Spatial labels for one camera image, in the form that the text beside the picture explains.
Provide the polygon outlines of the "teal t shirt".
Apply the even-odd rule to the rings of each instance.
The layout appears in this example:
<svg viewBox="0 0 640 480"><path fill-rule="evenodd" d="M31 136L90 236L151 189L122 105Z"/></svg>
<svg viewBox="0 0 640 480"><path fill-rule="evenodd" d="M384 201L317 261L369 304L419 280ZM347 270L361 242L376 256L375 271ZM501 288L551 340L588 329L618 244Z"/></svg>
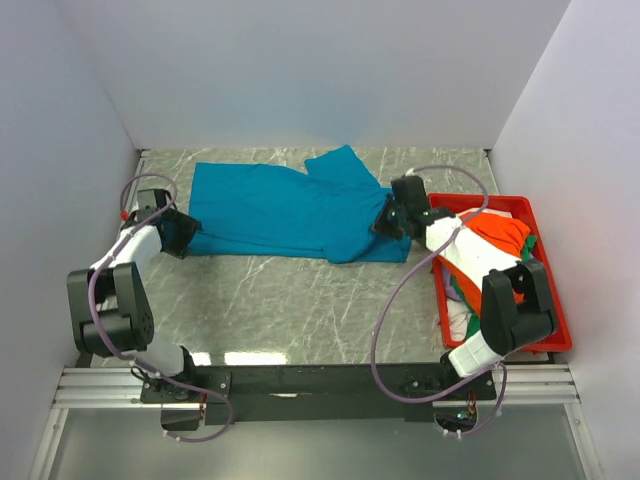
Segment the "teal t shirt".
<svg viewBox="0 0 640 480"><path fill-rule="evenodd" d="M269 164L199 163L189 214L200 221L193 254L265 255L403 263L411 241L371 226L388 194L349 146L297 171Z"/></svg>

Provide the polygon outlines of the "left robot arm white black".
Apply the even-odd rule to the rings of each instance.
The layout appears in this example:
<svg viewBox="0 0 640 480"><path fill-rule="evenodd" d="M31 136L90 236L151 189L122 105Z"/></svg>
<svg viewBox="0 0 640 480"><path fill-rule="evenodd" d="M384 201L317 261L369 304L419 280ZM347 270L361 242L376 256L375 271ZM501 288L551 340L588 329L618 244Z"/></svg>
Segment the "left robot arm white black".
<svg viewBox="0 0 640 480"><path fill-rule="evenodd" d="M131 364L131 372L176 401L193 399L200 378L189 351L155 334L153 314L141 273L159 254L179 260L201 223L180 212L165 189L137 193L137 208L123 213L116 244L91 267L66 279L72 334L84 355L113 357Z"/></svg>

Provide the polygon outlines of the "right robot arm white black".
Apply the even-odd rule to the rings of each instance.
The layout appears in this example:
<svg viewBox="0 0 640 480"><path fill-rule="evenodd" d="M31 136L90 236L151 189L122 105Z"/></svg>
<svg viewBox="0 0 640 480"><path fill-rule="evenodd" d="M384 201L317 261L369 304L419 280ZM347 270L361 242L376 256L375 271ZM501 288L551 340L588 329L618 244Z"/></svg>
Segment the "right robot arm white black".
<svg viewBox="0 0 640 480"><path fill-rule="evenodd" d="M479 317L479 331L444 356L439 374L444 395L460 399L474 386L474 375L507 355L555 334L558 317L545 265L523 260L472 229L489 204L466 217L431 205L423 180L405 175L391 182L383 210L372 225L375 233L419 240L443 263Z"/></svg>

